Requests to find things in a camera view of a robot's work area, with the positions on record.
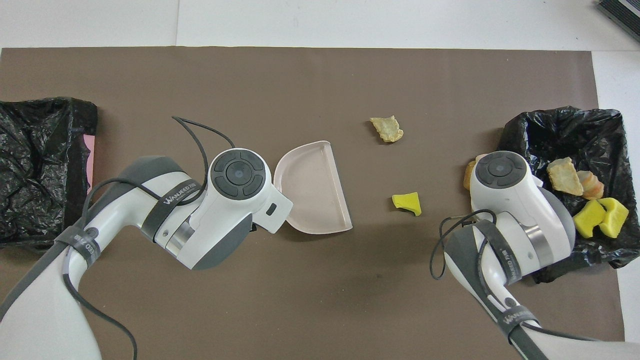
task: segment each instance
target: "yellow sponge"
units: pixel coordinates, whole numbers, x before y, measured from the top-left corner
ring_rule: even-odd
[[[398,209],[412,211],[417,217],[422,214],[422,210],[420,209],[420,199],[418,199],[417,192],[406,193],[403,195],[392,195],[391,200]]]
[[[617,238],[620,234],[620,229],[622,229],[622,224],[625,223],[629,215],[629,210],[623,204],[620,204],[620,201],[612,197],[600,199],[598,202],[607,209],[604,220],[598,225],[600,230],[610,238]]]
[[[584,208],[573,217],[573,223],[583,238],[592,238],[593,228],[604,220],[606,213],[597,200],[589,200]]]

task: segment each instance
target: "plastic bag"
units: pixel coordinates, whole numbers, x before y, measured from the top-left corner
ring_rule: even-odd
[[[544,182],[566,206],[572,216],[587,202],[579,196],[553,190],[547,165],[570,157],[576,170],[589,170],[603,182],[604,196],[618,199],[629,216],[616,239],[602,234],[598,227],[592,238],[576,234],[571,255],[533,273],[536,282],[551,282],[571,270],[600,263],[623,267],[638,257],[640,227],[636,195],[627,157],[627,140],[618,110],[580,110],[570,106],[554,110],[521,113],[505,126],[497,150],[522,155],[533,174]]]
[[[0,248],[46,249],[80,217],[84,135],[97,119],[94,104],[68,97],[0,102]]]

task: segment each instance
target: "pink dustpan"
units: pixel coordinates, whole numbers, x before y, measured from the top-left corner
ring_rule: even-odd
[[[297,230],[331,234],[353,227],[331,143],[322,140],[289,151],[276,166],[273,184],[293,201],[287,221]]]

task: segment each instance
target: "brown paper mat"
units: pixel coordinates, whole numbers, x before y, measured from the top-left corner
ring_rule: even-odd
[[[170,115],[213,126],[271,167],[329,140],[354,228],[252,233],[219,267],[184,268],[125,229],[81,293],[135,334],[140,359],[514,359],[481,306],[449,274],[432,280],[439,221],[469,212],[461,178],[522,111],[598,106],[585,52],[421,49],[4,49],[0,99],[71,96],[100,108],[95,180],[164,154],[195,179],[202,160]],[[385,145],[369,117],[395,115]],[[210,156],[225,142],[197,132]],[[419,192],[423,214],[393,209]],[[0,251],[0,296],[33,257]],[[615,271],[510,287],[549,329],[623,340]],[[126,337],[89,315],[105,359]]]

